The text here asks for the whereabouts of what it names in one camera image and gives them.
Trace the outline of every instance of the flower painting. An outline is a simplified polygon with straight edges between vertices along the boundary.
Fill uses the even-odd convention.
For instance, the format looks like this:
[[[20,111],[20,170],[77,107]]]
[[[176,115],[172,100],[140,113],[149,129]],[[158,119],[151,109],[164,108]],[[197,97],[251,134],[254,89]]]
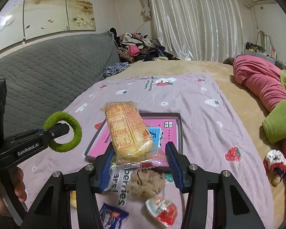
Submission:
[[[0,50],[67,30],[96,30],[92,0],[9,0],[0,11]]]
[[[9,0],[0,11],[0,50],[23,40],[23,0]]]
[[[96,30],[92,0],[66,0],[70,30]]]
[[[67,30],[66,1],[25,0],[24,26],[26,39]]]

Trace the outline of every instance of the snack package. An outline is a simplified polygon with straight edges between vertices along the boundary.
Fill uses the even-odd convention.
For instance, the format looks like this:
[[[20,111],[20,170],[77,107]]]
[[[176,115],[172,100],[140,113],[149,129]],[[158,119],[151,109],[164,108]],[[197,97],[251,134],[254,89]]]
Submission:
[[[71,191],[70,192],[70,205],[73,206],[74,208],[77,208],[77,205],[76,205],[76,191]]]
[[[108,102],[104,112],[118,157],[135,160],[150,151],[153,139],[133,102]]]
[[[104,229],[120,229],[122,219],[125,219],[128,215],[129,213],[126,211],[110,206],[106,203],[103,204],[100,210]]]
[[[165,178],[163,175],[151,169],[133,171],[125,186],[127,191],[147,198],[155,197],[164,187]]]
[[[149,214],[161,224],[166,227],[174,224],[177,217],[177,207],[170,200],[155,197],[148,199],[145,204]]]
[[[116,153],[111,169],[151,168],[167,163],[134,102],[108,102],[101,110],[106,115]]]

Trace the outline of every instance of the green fuzzy ring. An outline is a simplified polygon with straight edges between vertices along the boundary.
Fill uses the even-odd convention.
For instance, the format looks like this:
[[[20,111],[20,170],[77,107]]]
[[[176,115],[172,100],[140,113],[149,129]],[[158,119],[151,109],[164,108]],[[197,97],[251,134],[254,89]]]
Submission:
[[[78,121],[73,118],[70,114],[66,112],[55,112],[52,114],[44,123],[43,129],[48,130],[49,128],[53,127],[56,123],[59,121],[65,121],[67,122],[73,129],[74,131],[74,137],[69,143],[65,144],[58,144],[54,140],[51,140],[48,143],[48,146],[57,152],[66,152],[74,149],[76,146],[79,145],[81,139],[82,139],[82,128],[80,127],[80,124]]]

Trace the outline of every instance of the pink clothing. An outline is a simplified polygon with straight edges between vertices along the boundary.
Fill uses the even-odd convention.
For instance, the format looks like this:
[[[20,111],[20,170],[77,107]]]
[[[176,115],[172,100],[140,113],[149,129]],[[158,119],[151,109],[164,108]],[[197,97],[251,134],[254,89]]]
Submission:
[[[239,56],[233,63],[233,73],[236,81],[259,97],[269,112],[286,99],[286,90],[280,82],[281,70],[267,60]],[[286,139],[281,141],[281,150],[286,158]]]
[[[140,53],[139,48],[136,45],[129,45],[129,55],[135,57]]]
[[[280,81],[281,70],[265,59],[239,56],[233,63],[233,74],[236,81],[255,94],[269,112],[286,99],[286,90]]]

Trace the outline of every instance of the gray sofa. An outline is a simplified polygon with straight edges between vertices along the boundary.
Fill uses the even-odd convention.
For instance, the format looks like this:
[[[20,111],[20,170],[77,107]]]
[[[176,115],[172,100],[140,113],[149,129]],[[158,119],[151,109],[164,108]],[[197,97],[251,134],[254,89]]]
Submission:
[[[103,80],[103,68],[115,62],[119,56],[108,32],[46,40],[1,58],[5,137],[42,127],[52,113]]]

